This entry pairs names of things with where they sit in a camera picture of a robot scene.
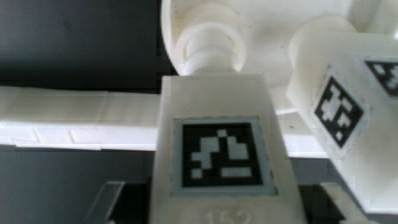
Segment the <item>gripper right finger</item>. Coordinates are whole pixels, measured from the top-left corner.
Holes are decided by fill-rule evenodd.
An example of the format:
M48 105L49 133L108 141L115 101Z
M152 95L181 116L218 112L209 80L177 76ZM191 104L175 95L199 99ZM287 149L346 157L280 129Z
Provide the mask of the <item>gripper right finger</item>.
M342 220L337 224L380 224L366 217L342 187L335 183L321 183L319 186L342 215Z

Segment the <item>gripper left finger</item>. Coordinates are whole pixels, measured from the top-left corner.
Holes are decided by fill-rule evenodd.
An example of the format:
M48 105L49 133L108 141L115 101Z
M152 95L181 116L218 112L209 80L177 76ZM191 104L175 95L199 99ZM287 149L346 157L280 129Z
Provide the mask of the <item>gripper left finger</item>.
M94 202L87 211L83 224L115 224L112 212L122 192L124 182L108 181L96 194Z

